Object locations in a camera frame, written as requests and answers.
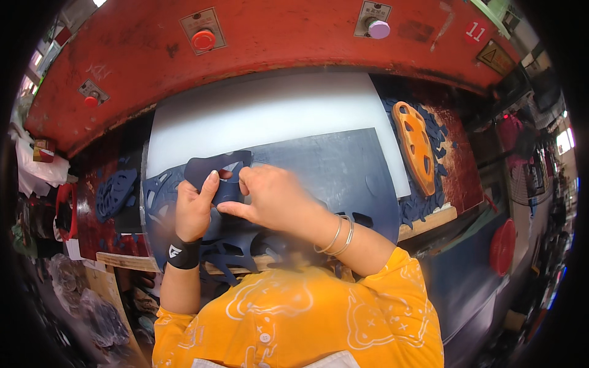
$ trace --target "plastic bag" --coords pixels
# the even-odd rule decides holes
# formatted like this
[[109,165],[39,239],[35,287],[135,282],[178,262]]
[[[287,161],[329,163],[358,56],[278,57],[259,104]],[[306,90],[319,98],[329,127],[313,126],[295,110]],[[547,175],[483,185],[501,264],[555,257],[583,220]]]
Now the plastic bag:
[[81,261],[72,261],[58,253],[49,262],[53,290],[61,306],[72,316],[80,316],[78,306],[82,293],[90,285]]
[[107,347],[129,342],[129,332],[121,321],[117,309],[95,291],[84,290],[79,309],[80,316],[90,328],[90,336],[97,345]]
[[16,140],[16,157],[19,170],[43,179],[56,188],[65,184],[68,179],[70,169],[68,160],[55,155],[52,163],[33,161],[33,149],[30,143],[20,137]]

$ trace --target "person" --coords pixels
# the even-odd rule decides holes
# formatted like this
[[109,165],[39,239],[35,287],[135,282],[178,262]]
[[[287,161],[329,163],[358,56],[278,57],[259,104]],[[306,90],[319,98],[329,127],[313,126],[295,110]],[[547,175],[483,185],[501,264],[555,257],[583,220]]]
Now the person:
[[[185,247],[170,247],[174,257],[198,254],[190,244],[198,247],[207,231],[219,180],[213,171],[200,192],[187,181],[178,186],[176,234]],[[377,232],[325,210],[286,170],[244,167],[239,186],[251,204],[220,203],[219,212],[337,254],[364,279],[345,282],[323,267],[272,269],[246,275],[199,311],[198,261],[176,267],[168,256],[154,367],[444,365],[438,316],[417,260]]]

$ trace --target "woman's left hand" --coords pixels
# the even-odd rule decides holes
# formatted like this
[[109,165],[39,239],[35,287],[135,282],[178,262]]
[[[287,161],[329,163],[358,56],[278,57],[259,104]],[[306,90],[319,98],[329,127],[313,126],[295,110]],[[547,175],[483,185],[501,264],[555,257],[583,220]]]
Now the woman's left hand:
[[202,238],[211,221],[212,201],[219,189],[219,174],[223,179],[232,176],[230,171],[213,170],[203,183],[203,188],[196,189],[184,180],[178,185],[176,200],[176,235],[185,243],[192,243]]

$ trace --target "red emergency stop button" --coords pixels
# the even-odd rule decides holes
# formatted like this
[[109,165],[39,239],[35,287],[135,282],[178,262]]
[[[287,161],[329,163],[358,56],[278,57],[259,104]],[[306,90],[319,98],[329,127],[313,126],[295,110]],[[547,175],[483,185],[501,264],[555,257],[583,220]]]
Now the red emergency stop button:
[[208,29],[203,29],[196,32],[192,36],[192,46],[198,51],[208,51],[215,46],[217,39],[215,35]]
[[84,103],[88,107],[96,107],[96,106],[98,106],[98,100],[96,99],[96,97],[93,97],[93,96],[86,97],[84,99]]

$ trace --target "forearm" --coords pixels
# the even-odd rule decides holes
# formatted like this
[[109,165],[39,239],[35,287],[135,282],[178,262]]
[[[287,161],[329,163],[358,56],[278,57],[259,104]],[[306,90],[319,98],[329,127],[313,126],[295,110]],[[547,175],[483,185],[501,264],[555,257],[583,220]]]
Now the forearm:
[[[335,237],[339,219],[323,208],[315,208],[296,236],[320,248],[326,248]],[[342,219],[342,228],[328,252],[340,250],[348,239],[350,224]],[[378,273],[391,257],[396,246],[379,233],[354,223],[354,233],[348,248],[336,257],[360,276]]]
[[161,282],[160,305],[177,314],[196,314],[200,307],[200,266],[182,270],[166,265]]

